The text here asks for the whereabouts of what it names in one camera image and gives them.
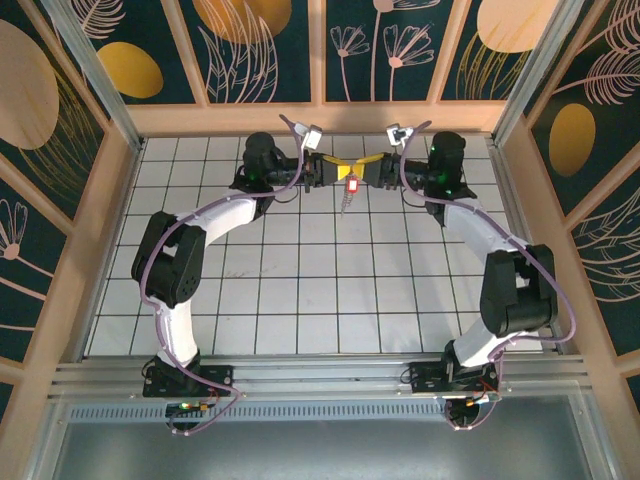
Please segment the wooden frame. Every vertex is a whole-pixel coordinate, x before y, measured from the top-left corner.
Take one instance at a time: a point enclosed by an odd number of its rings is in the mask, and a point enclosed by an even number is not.
[[[533,125],[538,120],[538,118],[540,117],[540,114],[542,113],[542,110],[544,109],[545,105],[551,98],[553,91],[556,89],[556,87],[558,86],[558,83],[560,83],[560,80],[562,80],[565,73],[569,69],[571,62],[573,62],[573,58],[575,57],[576,52],[589,36],[591,29],[594,27],[594,25],[600,18],[600,15],[604,11],[604,9],[607,7],[607,4],[609,1],[610,0],[595,0],[593,7],[591,7],[591,10],[585,17],[584,21],[582,22],[582,25],[576,32],[575,37],[573,38],[573,40],[567,47],[566,51],[564,52],[564,55],[560,60],[560,62],[558,63],[558,65],[556,66],[556,69],[549,76],[549,79],[547,80],[547,85],[545,86],[544,90],[540,93],[540,96],[538,97],[535,105],[529,112],[529,115],[526,118],[527,127],[532,128]]]
[[[134,153],[112,125],[89,176],[24,363],[15,369],[22,382],[14,393],[6,434],[0,438],[0,465],[6,478],[21,478],[56,367],[74,326],[88,314],[100,277],[99,259],[110,247],[127,194],[121,187],[127,182],[133,160]],[[13,367],[0,364],[0,372]]]
[[[637,410],[628,394],[626,382],[622,380],[621,368],[627,368],[634,362],[640,364],[640,356],[637,352],[629,354],[631,356],[627,358],[615,355],[571,230],[561,214],[546,168],[524,117],[521,117],[506,141],[504,153],[533,240],[547,244],[556,258],[562,259],[556,262],[556,277],[569,296],[578,318],[572,347],[584,357],[593,392],[616,454],[626,467],[629,478],[638,478],[640,425],[628,421],[629,417],[636,415]],[[560,308],[559,320],[566,331],[567,316],[563,308]]]
[[[2,436],[4,435],[4,431],[6,430],[5,425],[7,424],[4,421],[10,415],[12,415],[16,406],[16,392],[18,388],[20,388],[20,380],[14,375],[10,375],[0,371],[0,382],[6,383],[13,386],[13,391],[11,392],[11,398],[9,399],[9,404],[7,405],[7,409],[4,412],[2,419],[0,420],[0,441],[2,440]]]
[[[40,11],[33,3],[33,0],[17,1],[24,10],[27,17],[29,17],[29,20],[31,20],[31,23],[33,23],[33,26],[40,34],[40,37],[42,38],[44,43],[51,51],[51,54],[58,61],[58,63],[64,70],[64,73],[69,77],[69,80],[71,80],[73,87],[78,91],[78,93],[82,97],[82,100],[89,107],[89,110],[102,127],[102,130],[106,132],[109,129],[109,120],[107,120],[107,117],[102,111],[100,104],[97,102],[87,85],[82,80],[82,77],[67,56],[66,52],[58,43],[55,34],[51,31],[51,28],[49,28],[49,24],[42,17]]]
[[[213,104],[205,91],[178,0],[162,0],[196,104],[128,106],[140,133],[145,136],[206,135],[261,129],[288,133],[278,118],[280,113],[293,120],[317,124],[326,131],[343,133],[383,132],[392,123],[410,125],[426,119],[433,121],[433,129],[489,132],[495,127],[506,101],[440,100],[471,0],[454,0],[427,97],[424,101],[413,102],[327,102],[326,4],[324,0],[308,0],[307,5],[311,101],[295,104]]]
[[[624,372],[622,374],[622,378],[624,378],[626,382],[627,378],[635,377],[636,375],[640,375],[640,367],[635,368],[633,370],[629,370],[628,372]],[[627,395],[630,397],[630,401],[635,405],[635,400],[633,399],[633,396],[631,395],[631,390],[629,388],[627,388]],[[640,409],[638,408],[636,408],[635,420],[636,420],[636,423],[640,425]]]

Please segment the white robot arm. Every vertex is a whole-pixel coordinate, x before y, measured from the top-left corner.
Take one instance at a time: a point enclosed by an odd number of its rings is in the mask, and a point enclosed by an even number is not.
[[[242,193],[230,190],[225,196]],[[232,200],[209,210],[206,214],[187,222],[189,226],[199,227],[206,233],[205,248],[216,239],[240,225],[246,225],[254,220],[257,202],[254,199]],[[177,220],[184,218],[188,213],[177,215]],[[198,353],[198,346],[193,338],[191,322],[191,299],[176,304],[173,308],[161,303],[161,325],[167,348],[183,367],[191,363]],[[169,356],[164,350],[160,350],[158,357],[167,364],[172,365]]]
[[[553,254],[544,245],[531,246],[514,236],[509,237],[509,241],[503,239],[477,214],[481,210],[480,202],[460,181],[464,145],[464,139],[459,135],[441,132],[434,137],[429,162],[408,161],[403,170],[408,177],[405,183],[408,188],[423,189],[432,199],[456,200],[457,204],[446,206],[427,201],[425,207],[443,228],[461,237],[485,265],[480,318],[469,331],[444,347],[441,362],[410,366],[413,369],[412,386],[413,380],[420,375],[422,386],[416,385],[416,388],[422,388],[419,391],[423,392],[473,391],[478,379],[495,383],[495,375],[491,374],[495,373],[496,354],[510,340],[549,325],[557,314],[555,291],[511,242],[524,247],[527,256],[543,265],[550,275],[554,270]],[[286,185],[292,178],[297,178],[293,172],[298,161],[284,158],[270,135],[251,135],[246,148],[243,170],[236,173],[229,196],[234,190],[244,193],[273,191],[272,185]],[[339,166],[335,158],[305,152],[304,160],[304,173],[298,185],[304,186],[306,191],[331,185],[338,179]],[[362,179],[373,188],[395,189],[399,185],[400,162],[397,154],[376,156],[374,161],[366,163]],[[161,302],[158,326],[167,345],[166,350],[159,351],[156,366],[162,370],[162,375],[187,385],[184,370],[199,369],[198,347],[192,331],[191,298],[200,283],[204,249],[230,230],[259,218],[271,200],[230,200],[178,228],[176,223],[193,215],[192,212],[178,216],[158,212],[152,216],[136,255],[132,276],[140,283],[146,269],[146,295]],[[167,237],[163,251],[151,267],[146,266],[150,253],[169,230],[172,233]]]

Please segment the yellow object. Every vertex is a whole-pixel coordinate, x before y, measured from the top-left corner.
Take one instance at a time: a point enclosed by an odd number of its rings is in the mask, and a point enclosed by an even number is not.
[[[162,90],[160,67],[141,48],[126,42],[108,43],[98,50],[98,58],[120,93],[149,98]]]
[[[278,35],[291,18],[291,0],[193,0],[193,6],[204,24],[213,33],[227,41],[249,43],[249,19],[244,4],[249,6],[258,21],[262,18],[271,35]]]
[[[377,153],[375,155],[369,155],[368,157],[359,158],[354,164],[347,163],[344,160],[337,157],[332,157],[331,155],[324,155],[322,158],[324,158],[327,162],[338,165],[338,180],[342,180],[344,177],[351,173],[362,180],[364,178],[365,165],[367,163],[382,160],[383,157],[384,153]]]
[[[60,96],[56,74],[31,37],[0,20],[0,138],[34,150],[53,135]]]
[[[574,175],[589,158],[595,139],[596,121],[591,111],[578,103],[565,106],[551,126],[551,166],[563,177]]]
[[[483,0],[478,10],[478,35],[487,48],[501,53],[533,49],[558,0]]]

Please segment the grid floor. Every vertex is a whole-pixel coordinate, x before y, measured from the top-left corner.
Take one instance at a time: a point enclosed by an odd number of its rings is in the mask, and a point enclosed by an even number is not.
[[[415,141],[410,158],[426,160],[430,140]],[[465,179],[507,226],[486,140],[466,140]],[[276,143],[295,155],[292,138]],[[87,355],[157,351],[152,312],[130,278],[149,217],[219,198],[243,146],[243,137],[146,142]],[[318,150],[356,159],[390,147],[385,136],[336,135],[323,137]],[[399,190],[361,185],[341,214],[343,193],[341,184],[292,191],[281,198],[291,202],[274,203],[207,248],[192,305],[203,354],[440,352],[479,317],[483,265],[456,235],[404,203]],[[513,348],[539,351],[540,344]]]

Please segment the purple cable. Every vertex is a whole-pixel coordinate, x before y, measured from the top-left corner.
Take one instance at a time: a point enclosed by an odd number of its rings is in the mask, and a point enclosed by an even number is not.
[[[571,338],[573,338],[573,336],[576,333],[576,314],[575,314],[575,311],[573,310],[573,307],[571,306],[571,302],[569,301],[569,298],[564,293],[564,290],[562,290],[562,287],[560,287],[560,285],[558,284],[558,282],[556,282],[556,280],[553,278],[553,276],[540,264],[540,262],[538,262],[538,260],[536,260],[533,257],[533,255],[531,255],[522,245],[520,245],[518,242],[513,240],[511,234],[509,234],[507,231],[505,231],[493,218],[491,218],[487,213],[483,212],[482,210],[478,210],[475,207],[472,207],[471,205],[467,205],[466,203],[462,203],[462,202],[456,202],[454,200],[443,200],[443,199],[440,199],[440,198],[431,198],[431,197],[428,197],[426,195],[422,195],[422,194],[416,192],[415,190],[413,190],[409,186],[409,182],[407,181],[407,176],[406,176],[405,171],[404,171],[404,165],[405,165],[405,161],[406,161],[406,157],[407,157],[407,152],[409,151],[409,146],[411,145],[411,142],[413,141],[414,137],[417,134],[419,134],[420,132],[422,132],[425,128],[427,128],[429,125],[431,125],[431,121],[430,120],[427,120],[426,122],[418,125],[418,127],[416,127],[416,129],[413,131],[413,133],[411,135],[409,135],[409,138],[407,138],[407,142],[406,142],[406,144],[404,146],[404,150],[402,151],[402,155],[400,156],[400,179],[402,180],[402,184],[404,185],[404,187],[409,192],[413,193],[418,198],[420,198],[421,200],[424,200],[426,202],[438,203],[440,205],[449,205],[449,206],[452,206],[452,207],[464,208],[465,210],[469,210],[473,214],[478,215],[480,218],[482,218],[485,222],[487,222],[489,225],[491,225],[491,227],[504,240],[506,240],[516,250],[518,250],[518,252],[520,252],[522,254],[522,256],[524,258],[526,258],[527,261],[536,268],[536,270],[538,270],[540,272],[540,274],[544,277],[544,279],[547,282],[549,282],[549,285],[551,285],[551,287],[556,291],[558,296],[562,299],[562,301],[564,302],[564,304],[567,307],[567,312],[569,313],[569,331],[567,332],[566,335],[564,335],[562,337],[536,337],[534,335],[522,335],[522,336],[518,336],[518,337],[513,337],[512,339],[505,340],[500,345],[498,345],[496,348],[494,348],[493,351],[489,354],[489,359],[491,359],[492,361],[495,361],[497,356],[500,354],[500,352],[502,352],[502,350],[504,349],[504,347],[507,344],[515,342],[517,340],[537,340],[539,342],[551,342],[551,343],[564,343],[564,342],[569,341]]]
[[[145,265],[144,271],[142,272],[142,279],[140,280],[140,298],[142,299],[142,303],[144,303],[145,305],[149,305],[150,307],[152,307],[155,310],[156,334],[158,335],[158,341],[160,342],[160,348],[162,348],[162,350],[164,350],[164,352],[167,354],[167,356],[173,362],[173,364],[176,366],[176,368],[178,370],[180,370],[186,376],[194,379],[195,381],[197,381],[199,383],[202,383],[203,385],[207,385],[209,387],[220,389],[220,390],[225,390],[225,391],[233,393],[235,395],[233,400],[226,407],[224,407],[222,410],[220,410],[220,412],[218,412],[212,419],[207,420],[206,422],[203,422],[203,423],[197,425],[196,427],[194,427],[194,428],[192,428],[190,430],[186,430],[186,431],[181,431],[181,430],[177,430],[177,429],[174,428],[172,430],[172,433],[174,435],[180,435],[180,436],[188,437],[190,435],[193,435],[193,434],[196,434],[198,432],[203,431],[204,429],[209,427],[212,423],[214,423],[218,418],[220,418],[227,410],[229,410],[238,401],[238,399],[240,398],[242,393],[239,390],[237,390],[236,388],[230,387],[228,385],[223,385],[221,383],[212,382],[210,380],[207,380],[206,378],[202,378],[199,375],[196,375],[196,374],[190,372],[185,367],[183,367],[182,364],[178,361],[178,359],[169,351],[169,349],[167,348],[167,341],[164,338],[164,334],[162,332],[162,324],[161,324],[161,318],[162,318],[161,317],[161,310],[162,309],[161,309],[160,303],[159,303],[159,301],[152,301],[146,295],[147,281],[149,280],[149,272],[151,271],[151,266],[153,265],[153,262],[155,261],[156,257],[158,256],[158,254],[162,250],[162,247],[164,246],[164,244],[168,240],[168,238],[171,236],[171,234],[173,232],[175,232],[178,228],[180,228],[180,226],[184,225],[185,223],[190,222],[191,220],[199,217],[200,215],[204,214],[205,212],[207,212],[207,211],[211,210],[212,208],[215,208],[218,205],[221,205],[221,204],[223,204],[225,202],[230,202],[231,200],[274,197],[274,196],[278,195],[279,193],[282,193],[285,190],[288,190],[288,189],[292,188],[295,185],[295,183],[298,181],[298,178],[300,177],[300,174],[302,173],[302,166],[303,166],[303,163],[304,163],[303,145],[302,145],[302,141],[300,140],[300,136],[295,131],[295,124],[293,122],[289,121],[289,119],[287,117],[285,117],[284,115],[280,115],[280,118],[287,125],[287,127],[289,127],[289,130],[291,130],[291,133],[293,134],[294,140],[296,142],[296,147],[298,148],[298,168],[296,170],[295,175],[291,179],[291,181],[287,185],[285,185],[284,187],[282,187],[282,188],[280,188],[278,190],[275,190],[273,192],[267,192],[267,193],[241,193],[241,194],[237,194],[237,195],[232,195],[230,197],[220,198],[220,199],[218,199],[218,200],[216,200],[214,202],[211,202],[208,205],[205,205],[204,207],[199,208],[198,210],[196,210],[195,212],[187,215],[186,217],[182,218],[181,220],[178,220],[171,227],[169,227],[169,229],[164,233],[164,235],[162,235],[162,237],[160,237],[160,240],[158,240],[157,245],[154,247],[153,251],[151,252],[151,255],[149,256],[149,260],[147,260],[147,264]]]

